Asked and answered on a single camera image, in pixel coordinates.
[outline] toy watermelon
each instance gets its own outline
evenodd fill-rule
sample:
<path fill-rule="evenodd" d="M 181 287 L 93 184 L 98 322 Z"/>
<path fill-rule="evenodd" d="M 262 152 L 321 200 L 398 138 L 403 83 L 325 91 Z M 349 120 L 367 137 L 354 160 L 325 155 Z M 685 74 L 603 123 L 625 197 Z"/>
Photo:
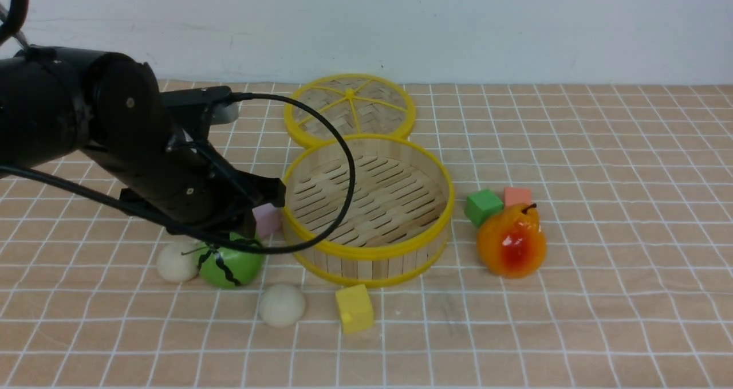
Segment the toy watermelon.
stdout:
<path fill-rule="evenodd" d="M 230 240 L 244 239 L 241 235 L 230 233 Z M 201 243 L 199 251 L 194 254 L 194 261 L 199 267 L 199 275 L 209 284 L 220 288 L 236 288 L 247 285 L 255 279 L 265 255 L 244 253 L 225 247 L 217 247 Z"/>

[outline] pink block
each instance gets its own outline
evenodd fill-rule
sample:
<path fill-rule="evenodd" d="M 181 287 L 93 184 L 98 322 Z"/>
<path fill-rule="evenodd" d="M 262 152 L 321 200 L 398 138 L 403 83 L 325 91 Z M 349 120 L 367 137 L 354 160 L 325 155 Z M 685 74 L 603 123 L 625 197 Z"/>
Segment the pink block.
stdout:
<path fill-rule="evenodd" d="M 257 221 L 257 235 L 265 238 L 277 232 L 282 227 L 280 220 L 280 209 L 276 209 L 271 203 L 263 204 L 252 209 L 254 219 Z"/>

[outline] bamboo steamer lid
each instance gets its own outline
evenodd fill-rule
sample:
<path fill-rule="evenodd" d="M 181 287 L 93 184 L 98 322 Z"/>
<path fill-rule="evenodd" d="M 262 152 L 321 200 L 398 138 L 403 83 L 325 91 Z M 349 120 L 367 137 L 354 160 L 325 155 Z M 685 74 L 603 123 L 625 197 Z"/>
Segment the bamboo steamer lid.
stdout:
<path fill-rule="evenodd" d="M 415 105 L 403 87 L 367 74 L 341 74 L 312 81 L 291 96 L 323 115 L 341 136 L 381 134 L 406 139 L 415 124 Z M 285 107 L 285 127 L 301 147 L 333 139 L 312 115 Z"/>

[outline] black cable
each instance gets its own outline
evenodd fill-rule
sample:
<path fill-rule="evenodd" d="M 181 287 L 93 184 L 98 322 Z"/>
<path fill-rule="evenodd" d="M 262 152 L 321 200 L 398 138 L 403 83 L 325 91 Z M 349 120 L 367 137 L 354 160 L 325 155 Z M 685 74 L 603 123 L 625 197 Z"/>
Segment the black cable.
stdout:
<path fill-rule="evenodd" d="M 117 209 L 125 214 L 131 214 L 141 219 L 145 219 L 149 222 L 161 225 L 162 227 L 167 227 L 176 233 L 188 235 L 189 237 L 196 238 L 197 240 L 203 241 L 204 243 L 211 243 L 212 245 L 222 246 L 231 250 L 268 255 L 288 254 L 295 253 L 301 250 L 306 250 L 307 248 L 314 246 L 317 243 L 320 243 L 320 241 L 325 240 L 332 232 L 335 231 L 335 229 L 337 229 L 341 225 L 341 222 L 343 222 L 343 220 L 345 219 L 346 212 L 348 212 L 349 206 L 351 205 L 351 200 L 353 199 L 354 190 L 356 188 L 356 163 L 354 162 L 354 157 L 351 154 L 349 146 L 346 144 L 346 141 L 341 136 L 341 134 L 338 133 L 337 129 L 335 129 L 330 123 L 328 123 L 328 120 L 326 120 L 316 110 L 308 107 L 308 105 L 303 104 L 300 101 L 291 99 L 290 97 L 271 94 L 236 92 L 232 95 L 231 102 L 236 103 L 239 101 L 259 99 L 282 101 L 286 104 L 295 105 L 295 107 L 298 107 L 299 109 L 304 110 L 305 112 L 308 112 L 310 115 L 315 117 L 316 120 L 320 121 L 320 123 L 322 123 L 325 128 L 327 128 L 328 131 L 330 131 L 330 133 L 332 133 L 333 136 L 336 138 L 336 141 L 341 146 L 341 149 L 343 149 L 344 154 L 346 155 L 346 162 L 348 162 L 349 164 L 349 187 L 346 191 L 346 198 L 344 200 L 343 207 L 341 207 L 340 213 L 338 214 L 336 219 L 333 220 L 332 224 L 328 226 L 326 230 L 323 230 L 322 233 L 314 238 L 311 238 L 310 240 L 298 243 L 297 245 L 263 248 L 253 247 L 246 245 L 242 241 L 232 241 L 228 238 L 228 236 L 227 238 L 222 238 L 218 235 L 212 235 L 203 230 L 189 227 L 188 225 L 184 225 L 180 222 L 173 220 L 165 214 L 158 214 L 152 211 L 147 211 L 146 209 L 136 207 L 132 204 L 125 204 L 116 198 L 107 196 L 103 193 L 100 193 L 99 191 L 91 190 L 91 188 L 73 183 L 72 181 L 59 178 L 55 175 L 50 175 L 48 173 L 38 170 L 32 170 L 26 167 L 16 167 L 8 164 L 0 164 L 0 171 L 7 172 L 21 178 L 27 178 L 28 180 L 38 181 L 40 183 L 53 186 L 55 188 L 60 188 L 60 190 L 65 190 L 75 195 L 91 199 L 92 201 L 96 201 L 97 203 L 112 207 L 113 209 Z"/>
<path fill-rule="evenodd" d="M 28 16 L 28 5 L 29 0 L 10 0 L 7 15 L 2 18 L 3 24 L 0 26 L 0 46 L 21 31 Z"/>

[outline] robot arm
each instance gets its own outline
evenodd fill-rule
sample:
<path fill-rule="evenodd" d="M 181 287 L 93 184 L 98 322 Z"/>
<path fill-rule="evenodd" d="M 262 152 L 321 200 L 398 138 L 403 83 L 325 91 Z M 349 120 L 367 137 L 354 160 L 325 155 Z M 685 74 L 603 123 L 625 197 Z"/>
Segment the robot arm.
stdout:
<path fill-rule="evenodd" d="M 251 253 L 303 250 L 340 225 L 353 196 L 353 157 L 336 129 L 312 108 L 226 86 L 160 92 L 149 65 L 124 54 L 24 44 L 20 28 L 27 6 L 28 0 L 13 0 L 10 11 L 0 13 L 0 45 L 13 36 L 23 45 L 15 57 L 0 60 L 0 178 L 16 174 L 84 195 L 81 186 L 30 170 L 82 151 L 127 186 L 118 199 L 100 193 L 87 198 L 158 222 L 172 234 Z M 237 102 L 257 97 L 310 112 L 346 152 L 351 185 L 345 207 L 308 245 L 257 251 L 228 240 L 230 232 L 254 238 L 254 207 L 285 205 L 282 181 L 236 170 L 207 139 L 213 123 L 237 119 Z"/>

